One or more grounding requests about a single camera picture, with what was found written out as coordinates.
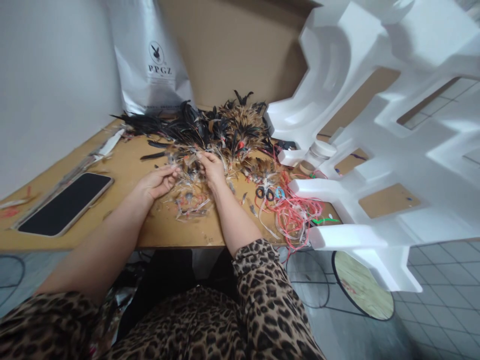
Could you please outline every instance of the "red string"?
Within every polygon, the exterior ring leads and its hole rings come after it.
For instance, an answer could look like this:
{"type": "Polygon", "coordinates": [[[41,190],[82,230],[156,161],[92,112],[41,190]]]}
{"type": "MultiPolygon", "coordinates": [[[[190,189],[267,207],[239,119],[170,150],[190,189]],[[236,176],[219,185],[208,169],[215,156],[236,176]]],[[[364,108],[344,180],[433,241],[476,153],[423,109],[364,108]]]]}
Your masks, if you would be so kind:
{"type": "MultiPolygon", "coordinates": [[[[273,205],[270,205],[272,203],[269,201],[265,201],[262,209],[266,213],[275,213],[274,216],[277,227],[281,230],[285,242],[288,245],[288,255],[285,261],[288,261],[291,255],[308,244],[310,232],[309,223],[313,219],[317,219],[324,209],[322,201],[318,198],[302,198],[296,196],[290,190],[288,186],[289,183],[288,173],[282,171],[280,173],[280,187],[285,192],[285,198],[277,199],[273,205]],[[290,238],[299,237],[301,231],[305,231],[304,236],[302,236],[302,238],[304,237],[304,241],[301,245],[295,246],[292,244],[292,239],[290,238]]],[[[255,197],[255,205],[261,209],[261,206],[257,204],[257,197],[255,197]]]]}

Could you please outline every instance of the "black scissors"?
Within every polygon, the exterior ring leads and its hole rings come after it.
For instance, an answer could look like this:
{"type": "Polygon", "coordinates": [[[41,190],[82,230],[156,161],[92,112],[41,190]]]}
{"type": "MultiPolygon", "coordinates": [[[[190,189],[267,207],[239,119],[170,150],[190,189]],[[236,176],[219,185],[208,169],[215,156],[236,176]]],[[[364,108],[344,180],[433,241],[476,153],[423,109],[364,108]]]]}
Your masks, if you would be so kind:
{"type": "Polygon", "coordinates": [[[257,198],[263,199],[266,197],[268,201],[273,201],[275,198],[274,192],[270,188],[265,191],[263,186],[258,187],[255,191],[255,194],[257,198]]]}

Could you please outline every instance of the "hand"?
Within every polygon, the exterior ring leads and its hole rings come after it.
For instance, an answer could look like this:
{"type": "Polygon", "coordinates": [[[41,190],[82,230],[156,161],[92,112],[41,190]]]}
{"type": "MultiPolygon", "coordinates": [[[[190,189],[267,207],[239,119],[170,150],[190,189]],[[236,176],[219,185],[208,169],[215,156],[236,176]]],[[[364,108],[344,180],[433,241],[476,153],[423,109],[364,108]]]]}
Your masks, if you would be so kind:
{"type": "Polygon", "coordinates": [[[162,166],[145,175],[138,182],[135,189],[155,200],[168,193],[174,187],[179,173],[179,167],[172,167],[172,165],[162,166]]]}
{"type": "Polygon", "coordinates": [[[218,185],[226,184],[224,163],[222,160],[211,152],[206,151],[199,152],[196,156],[201,163],[200,173],[205,175],[206,183],[210,189],[218,185]]]}

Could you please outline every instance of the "plastic wrapping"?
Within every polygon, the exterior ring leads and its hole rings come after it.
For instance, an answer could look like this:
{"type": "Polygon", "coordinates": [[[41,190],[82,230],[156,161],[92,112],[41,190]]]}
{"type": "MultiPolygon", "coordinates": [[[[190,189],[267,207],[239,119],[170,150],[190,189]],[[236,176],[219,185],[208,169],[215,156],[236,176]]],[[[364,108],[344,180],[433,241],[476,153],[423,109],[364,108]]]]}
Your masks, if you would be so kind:
{"type": "Polygon", "coordinates": [[[157,115],[193,102],[187,70],[158,2],[110,0],[108,10],[123,109],[129,115],[157,115]]]}

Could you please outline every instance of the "leopard print sleeve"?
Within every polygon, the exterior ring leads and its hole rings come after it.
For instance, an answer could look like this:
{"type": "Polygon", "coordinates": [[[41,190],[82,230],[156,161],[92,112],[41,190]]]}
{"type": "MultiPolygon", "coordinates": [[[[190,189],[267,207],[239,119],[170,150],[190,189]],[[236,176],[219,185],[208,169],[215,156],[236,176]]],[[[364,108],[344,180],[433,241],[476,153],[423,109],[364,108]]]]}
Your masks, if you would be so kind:
{"type": "Polygon", "coordinates": [[[0,323],[0,359],[86,359],[99,307],[78,292],[33,296],[0,323]]]}
{"type": "Polygon", "coordinates": [[[233,267],[249,357],[325,359],[274,247],[258,239],[238,251],[233,267]]]}

